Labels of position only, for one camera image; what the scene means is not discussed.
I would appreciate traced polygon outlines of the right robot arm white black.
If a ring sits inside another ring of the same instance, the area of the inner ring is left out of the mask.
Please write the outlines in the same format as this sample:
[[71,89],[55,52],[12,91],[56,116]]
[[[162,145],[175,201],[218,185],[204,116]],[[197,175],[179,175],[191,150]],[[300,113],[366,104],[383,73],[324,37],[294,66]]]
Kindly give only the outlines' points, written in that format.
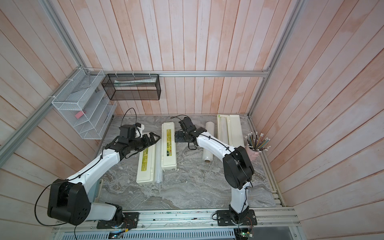
[[187,143],[211,152],[222,161],[225,179],[232,188],[229,209],[238,217],[246,215],[249,211],[249,190],[253,187],[252,175],[255,173],[246,149],[227,145],[204,128],[189,132],[181,130],[181,133]]

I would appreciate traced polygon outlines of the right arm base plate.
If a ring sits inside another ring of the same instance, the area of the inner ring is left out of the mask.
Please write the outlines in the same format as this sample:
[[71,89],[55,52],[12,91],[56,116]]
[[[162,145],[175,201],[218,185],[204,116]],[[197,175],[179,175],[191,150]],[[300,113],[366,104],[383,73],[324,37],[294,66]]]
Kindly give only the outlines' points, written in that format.
[[238,214],[232,210],[216,211],[219,226],[256,226],[258,224],[254,210],[246,209]]

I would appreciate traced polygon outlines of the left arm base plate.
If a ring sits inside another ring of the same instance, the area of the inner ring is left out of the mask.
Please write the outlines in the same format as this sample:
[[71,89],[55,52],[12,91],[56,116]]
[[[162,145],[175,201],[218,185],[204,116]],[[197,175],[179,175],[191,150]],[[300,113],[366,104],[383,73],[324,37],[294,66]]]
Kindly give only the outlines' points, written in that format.
[[122,212],[112,220],[101,220],[97,224],[97,229],[135,229],[138,225],[139,212]]

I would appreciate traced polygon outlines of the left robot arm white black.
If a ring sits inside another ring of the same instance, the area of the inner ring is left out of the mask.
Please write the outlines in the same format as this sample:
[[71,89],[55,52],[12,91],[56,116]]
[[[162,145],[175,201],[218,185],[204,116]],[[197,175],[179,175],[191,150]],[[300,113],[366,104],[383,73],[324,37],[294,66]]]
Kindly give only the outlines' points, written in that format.
[[122,207],[115,204],[92,203],[88,193],[92,186],[113,166],[155,145],[160,136],[143,133],[140,123],[122,125],[120,134],[83,169],[65,180],[57,179],[50,186],[48,216],[78,226],[85,221],[105,222],[119,228],[125,221]]

